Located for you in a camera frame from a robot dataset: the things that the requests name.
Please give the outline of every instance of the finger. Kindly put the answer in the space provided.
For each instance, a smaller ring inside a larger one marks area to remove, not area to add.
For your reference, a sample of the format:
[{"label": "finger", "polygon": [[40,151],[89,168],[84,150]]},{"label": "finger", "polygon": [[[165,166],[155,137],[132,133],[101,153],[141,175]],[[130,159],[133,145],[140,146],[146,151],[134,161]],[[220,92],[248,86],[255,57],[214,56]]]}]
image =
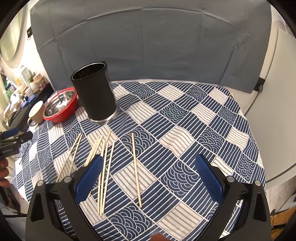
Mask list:
[{"label": "finger", "polygon": [[7,188],[9,186],[9,181],[7,179],[0,181],[0,186],[3,188]]},{"label": "finger", "polygon": [[8,167],[8,160],[5,158],[4,160],[0,161],[0,167],[1,168],[6,168]]},{"label": "finger", "polygon": [[0,171],[0,178],[7,177],[8,175],[9,175],[9,171],[7,168],[4,168],[3,170]]}]

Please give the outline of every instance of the black cylindrical container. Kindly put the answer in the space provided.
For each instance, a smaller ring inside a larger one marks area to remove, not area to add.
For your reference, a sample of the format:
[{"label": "black cylindrical container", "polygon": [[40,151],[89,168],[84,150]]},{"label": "black cylindrical container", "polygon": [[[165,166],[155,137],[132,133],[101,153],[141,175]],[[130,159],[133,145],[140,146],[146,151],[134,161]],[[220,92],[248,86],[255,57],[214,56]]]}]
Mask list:
[{"label": "black cylindrical container", "polygon": [[82,67],[71,76],[89,120],[97,125],[113,120],[119,111],[106,71],[105,61],[96,62]]}]

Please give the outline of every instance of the mug handle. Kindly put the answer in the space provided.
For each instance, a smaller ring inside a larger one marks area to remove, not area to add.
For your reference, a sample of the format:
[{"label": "mug handle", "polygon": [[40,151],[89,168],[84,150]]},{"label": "mug handle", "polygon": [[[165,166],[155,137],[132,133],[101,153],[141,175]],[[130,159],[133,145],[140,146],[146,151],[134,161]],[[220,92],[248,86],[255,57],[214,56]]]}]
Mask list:
[{"label": "mug handle", "polygon": [[32,125],[32,123],[31,123],[31,124],[29,123],[29,121],[31,121],[31,120],[32,120],[31,117],[29,117],[29,119],[28,119],[28,121],[27,121],[28,125],[29,125],[30,127],[36,126],[37,123],[35,123],[35,125]]}]

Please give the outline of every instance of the mirror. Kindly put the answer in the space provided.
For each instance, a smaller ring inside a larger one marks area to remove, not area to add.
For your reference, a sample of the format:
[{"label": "mirror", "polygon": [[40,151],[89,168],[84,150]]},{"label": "mirror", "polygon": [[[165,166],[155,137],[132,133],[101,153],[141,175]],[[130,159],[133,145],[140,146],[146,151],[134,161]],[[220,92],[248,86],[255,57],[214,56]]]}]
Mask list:
[{"label": "mirror", "polygon": [[11,61],[17,51],[20,42],[21,30],[24,25],[24,8],[13,18],[8,28],[0,39],[0,51],[5,61]]}]

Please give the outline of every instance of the human hand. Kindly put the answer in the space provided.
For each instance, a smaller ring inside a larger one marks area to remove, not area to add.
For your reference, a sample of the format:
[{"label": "human hand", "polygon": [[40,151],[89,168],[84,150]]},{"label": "human hand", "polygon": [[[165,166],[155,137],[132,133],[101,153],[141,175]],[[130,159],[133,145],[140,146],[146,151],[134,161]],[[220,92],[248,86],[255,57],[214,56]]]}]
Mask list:
[{"label": "human hand", "polygon": [[8,160],[5,158],[0,161],[0,186],[3,188],[7,188],[9,186],[9,181],[3,179],[9,175],[9,171],[6,167],[8,167]]}]

